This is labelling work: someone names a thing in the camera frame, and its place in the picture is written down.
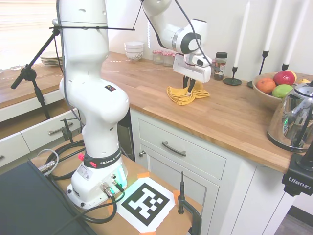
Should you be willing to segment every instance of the floor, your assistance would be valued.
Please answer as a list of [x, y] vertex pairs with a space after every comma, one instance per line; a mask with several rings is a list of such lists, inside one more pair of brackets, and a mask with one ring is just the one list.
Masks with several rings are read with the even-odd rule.
[[313, 228], [287, 214], [275, 235], [313, 235]]

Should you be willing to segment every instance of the green apple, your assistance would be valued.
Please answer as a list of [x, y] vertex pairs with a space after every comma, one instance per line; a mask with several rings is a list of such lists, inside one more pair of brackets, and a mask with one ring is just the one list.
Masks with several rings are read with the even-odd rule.
[[290, 85], [286, 85], [286, 84], [279, 85], [279, 86], [275, 87], [275, 89], [272, 91], [272, 96], [282, 99], [292, 89], [293, 89], [293, 87]]

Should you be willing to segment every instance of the electric kettle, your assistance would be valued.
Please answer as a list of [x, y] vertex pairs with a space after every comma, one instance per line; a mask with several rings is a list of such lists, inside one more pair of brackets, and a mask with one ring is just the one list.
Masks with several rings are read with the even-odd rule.
[[278, 147], [306, 152], [313, 140], [313, 81], [297, 85], [277, 107], [268, 139]]

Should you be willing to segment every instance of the yellow cloth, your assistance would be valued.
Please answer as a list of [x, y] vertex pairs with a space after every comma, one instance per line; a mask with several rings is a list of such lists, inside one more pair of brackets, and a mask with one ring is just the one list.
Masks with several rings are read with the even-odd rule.
[[198, 81], [195, 82], [195, 85], [190, 95], [188, 95], [188, 87], [183, 88], [183, 89], [168, 87], [166, 89], [166, 92], [169, 98], [178, 105], [190, 104], [195, 99], [200, 99], [200, 98], [210, 96], [209, 92], [203, 89], [203, 84]]

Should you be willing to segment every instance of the spice jar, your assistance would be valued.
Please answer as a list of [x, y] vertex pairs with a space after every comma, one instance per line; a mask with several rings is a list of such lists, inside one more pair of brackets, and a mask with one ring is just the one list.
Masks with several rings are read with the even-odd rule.
[[163, 64], [163, 51], [162, 50], [154, 50], [152, 51], [153, 62], [155, 64]]
[[225, 68], [227, 61], [227, 53], [226, 52], [217, 52], [215, 58], [215, 66], [221, 69], [221, 72], [214, 70], [214, 79], [221, 81], [224, 79]]
[[162, 53], [162, 55], [163, 65], [167, 67], [173, 66], [176, 53], [171, 51], [165, 51]]

